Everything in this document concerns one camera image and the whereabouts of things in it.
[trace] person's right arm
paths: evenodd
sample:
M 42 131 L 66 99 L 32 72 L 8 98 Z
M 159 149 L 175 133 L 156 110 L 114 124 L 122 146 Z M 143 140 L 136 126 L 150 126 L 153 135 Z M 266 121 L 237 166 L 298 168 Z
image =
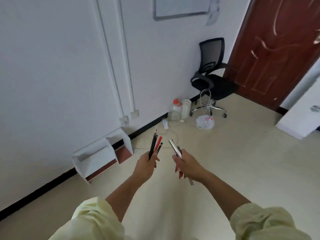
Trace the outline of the person's right arm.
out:
M 204 169 L 186 150 L 182 150 L 182 159 L 172 156 L 182 173 L 202 183 L 219 204 L 230 221 L 236 240 L 295 239 L 310 240 L 310 236 L 296 229 L 290 213 L 282 207 L 265 208 L 251 203 L 246 197 Z
M 186 150 L 182 149 L 183 161 L 176 155 L 172 158 L 186 177 L 202 183 L 209 190 L 228 220 L 239 206 L 250 203 L 234 188 L 204 169 Z

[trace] floor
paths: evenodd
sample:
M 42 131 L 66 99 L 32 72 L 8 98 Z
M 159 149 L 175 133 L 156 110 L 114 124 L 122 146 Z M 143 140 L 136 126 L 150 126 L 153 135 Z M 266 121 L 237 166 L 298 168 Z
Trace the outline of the floor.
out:
M 196 127 L 194 113 L 186 122 L 169 124 L 160 162 L 152 178 L 133 198 L 124 217 L 126 240 L 234 239 L 229 222 L 209 192 L 195 182 L 178 180 L 171 159 L 172 138 L 181 148 L 233 186 L 252 202 L 268 207 L 282 206 L 293 216 L 299 229 L 313 239 L 320 222 L 320 133 L 302 141 L 278 130 L 280 115 L 238 95 L 217 104 L 228 111 L 215 113 L 211 130 Z M 2 239 L 48 239 L 68 221 L 85 199 L 106 197 L 133 171 L 136 161 L 150 147 L 154 128 L 132 141 L 133 157 L 114 165 L 88 185 L 78 175 L 0 222 Z

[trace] clear plastic bottle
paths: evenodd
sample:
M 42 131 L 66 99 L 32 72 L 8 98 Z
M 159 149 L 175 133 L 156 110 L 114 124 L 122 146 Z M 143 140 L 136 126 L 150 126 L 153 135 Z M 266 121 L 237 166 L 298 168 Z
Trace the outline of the clear plastic bottle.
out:
M 182 104 L 179 103 L 178 99 L 175 99 L 173 101 L 173 104 L 171 104 L 169 108 L 168 113 L 168 120 L 180 120 L 181 119 L 181 111 L 182 111 Z

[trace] light yellow shirt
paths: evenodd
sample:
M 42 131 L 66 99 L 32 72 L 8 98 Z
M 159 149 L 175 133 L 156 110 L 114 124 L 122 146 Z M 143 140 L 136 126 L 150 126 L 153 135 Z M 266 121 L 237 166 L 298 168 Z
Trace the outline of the light yellow shirt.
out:
M 230 224 L 236 240 L 310 240 L 294 226 L 292 216 L 282 207 L 263 209 L 249 203 L 232 214 Z M 123 240 L 125 230 L 111 206 L 102 198 L 84 201 L 72 219 L 49 240 Z

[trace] door frame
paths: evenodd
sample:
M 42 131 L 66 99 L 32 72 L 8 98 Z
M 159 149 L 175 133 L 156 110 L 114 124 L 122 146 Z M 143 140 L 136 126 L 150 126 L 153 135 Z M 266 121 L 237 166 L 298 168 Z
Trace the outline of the door frame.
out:
M 235 44 L 234 44 L 233 49 L 231 51 L 231 55 L 230 55 L 230 58 L 228 60 L 228 65 L 233 63 L 233 61 L 236 59 L 236 54 L 238 52 L 239 45 L 241 43 L 241 39 L 243 38 L 243 36 L 245 34 L 245 29 L 246 29 L 247 24 L 249 22 L 250 15 L 251 15 L 251 13 L 252 13 L 252 11 L 254 9 L 254 5 L 255 5 L 256 1 L 257 0 L 250 0 L 248 9 L 246 11 L 246 14 L 244 16 L 243 22 L 241 24 L 240 31 L 238 33 L 237 39 L 235 40 Z M 292 90 L 302 80 L 302 78 L 305 76 L 305 74 L 310 70 L 310 68 L 314 65 L 314 63 L 319 58 L 320 58 L 320 52 L 314 56 L 312 64 L 310 66 L 308 66 L 307 68 L 305 68 L 304 70 L 302 70 L 303 72 L 301 73 L 300 77 L 296 81 L 294 81 L 292 83 L 292 85 L 289 86 L 289 89 L 283 94 L 283 96 L 281 96 L 278 99 L 278 101 L 276 102 L 276 104 L 272 108 L 274 111 L 276 111 L 278 108 L 280 108 L 280 105 L 282 104 L 282 102 L 287 98 L 287 96 L 292 92 Z M 231 66 L 230 66 L 230 69 L 226 68 L 226 71 L 223 74 L 223 78 L 233 81 L 234 79 L 230 78 L 230 72 L 232 72 L 232 70 L 234 70 L 234 69 L 232 69 Z

